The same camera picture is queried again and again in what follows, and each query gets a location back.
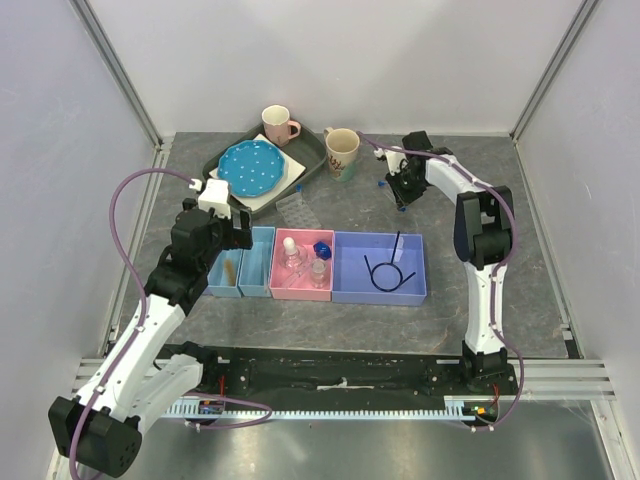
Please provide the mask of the glass alcohol lamp white cap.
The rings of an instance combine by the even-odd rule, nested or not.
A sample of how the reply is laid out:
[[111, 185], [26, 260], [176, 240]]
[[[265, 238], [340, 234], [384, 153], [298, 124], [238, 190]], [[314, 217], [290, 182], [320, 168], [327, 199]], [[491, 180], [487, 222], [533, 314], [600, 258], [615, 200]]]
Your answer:
[[305, 245], [298, 244], [293, 237], [285, 237], [282, 241], [281, 265], [286, 271], [294, 272], [308, 264], [308, 250]]

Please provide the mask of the test tube brush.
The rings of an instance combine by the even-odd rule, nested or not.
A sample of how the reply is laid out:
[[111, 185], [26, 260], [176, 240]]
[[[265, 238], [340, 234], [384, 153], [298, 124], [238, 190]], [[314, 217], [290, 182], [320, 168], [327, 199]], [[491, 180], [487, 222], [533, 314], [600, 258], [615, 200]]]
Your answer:
[[233, 261], [230, 258], [226, 258], [224, 260], [224, 272], [226, 276], [227, 283], [230, 287], [236, 286], [236, 269], [234, 267]]

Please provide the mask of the black wire ring stand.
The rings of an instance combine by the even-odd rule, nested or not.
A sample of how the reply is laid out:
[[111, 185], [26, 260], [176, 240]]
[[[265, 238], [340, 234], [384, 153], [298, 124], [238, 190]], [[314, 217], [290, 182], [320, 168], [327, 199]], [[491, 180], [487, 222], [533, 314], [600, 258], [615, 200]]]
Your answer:
[[381, 258], [381, 253], [376, 253], [374, 258], [379, 262], [373, 263], [370, 254], [363, 255], [371, 284], [378, 291], [394, 293], [416, 275], [416, 271], [405, 271], [400, 265], [404, 252], [403, 245], [404, 238], [401, 232], [397, 231], [387, 258]]

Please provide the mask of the blue base graduated cylinder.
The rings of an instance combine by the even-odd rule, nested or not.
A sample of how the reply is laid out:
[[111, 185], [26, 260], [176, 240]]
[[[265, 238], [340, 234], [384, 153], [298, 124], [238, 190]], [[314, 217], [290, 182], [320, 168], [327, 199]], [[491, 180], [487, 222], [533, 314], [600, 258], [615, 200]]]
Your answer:
[[289, 271], [290, 274], [282, 282], [282, 287], [283, 288], [292, 287], [303, 276], [307, 276], [309, 281], [310, 281], [310, 265], [316, 258], [320, 258], [320, 259], [325, 260], [327, 262], [328, 275], [329, 275], [329, 260], [331, 259], [331, 256], [332, 256], [330, 247], [326, 243], [320, 241], [320, 242], [315, 243], [312, 246], [312, 252], [308, 251], [308, 254], [309, 254], [308, 264], [305, 267], [301, 268], [300, 270], [297, 270], [297, 271], [294, 271], [294, 272], [290, 272]]

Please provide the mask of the small glass beaker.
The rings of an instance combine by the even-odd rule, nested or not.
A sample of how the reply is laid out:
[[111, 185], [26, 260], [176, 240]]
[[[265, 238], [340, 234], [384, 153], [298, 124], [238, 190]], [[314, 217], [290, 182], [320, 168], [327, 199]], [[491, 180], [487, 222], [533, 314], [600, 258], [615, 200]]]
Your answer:
[[316, 258], [310, 265], [310, 281], [313, 287], [322, 289], [327, 282], [327, 275], [327, 262], [320, 258]]

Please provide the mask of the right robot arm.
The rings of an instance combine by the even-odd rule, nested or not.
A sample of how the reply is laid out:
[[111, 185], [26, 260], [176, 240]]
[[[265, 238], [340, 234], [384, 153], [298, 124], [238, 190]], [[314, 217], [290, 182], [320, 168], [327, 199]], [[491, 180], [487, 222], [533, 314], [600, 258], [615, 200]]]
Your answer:
[[424, 131], [412, 132], [400, 147], [378, 147], [387, 163], [386, 182], [398, 207], [419, 199], [429, 186], [455, 206], [453, 245], [468, 280], [468, 325], [458, 381], [477, 394], [508, 370], [502, 329], [503, 283], [515, 227], [511, 190], [493, 187], [467, 170], [448, 149], [435, 149]]

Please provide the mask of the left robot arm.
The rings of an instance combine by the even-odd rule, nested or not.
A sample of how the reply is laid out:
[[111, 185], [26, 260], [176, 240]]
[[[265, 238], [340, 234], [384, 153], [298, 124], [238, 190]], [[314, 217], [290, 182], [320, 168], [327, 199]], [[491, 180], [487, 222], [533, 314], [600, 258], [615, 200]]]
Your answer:
[[144, 435], [181, 396], [208, 393], [219, 369], [196, 355], [176, 354], [153, 376], [147, 374], [171, 333], [185, 320], [208, 286], [208, 275], [224, 250], [253, 245], [251, 215], [229, 218], [197, 207], [177, 215], [170, 242], [141, 286], [129, 325], [90, 380], [71, 399], [58, 397], [48, 418], [56, 446], [79, 469], [122, 476], [139, 453]]

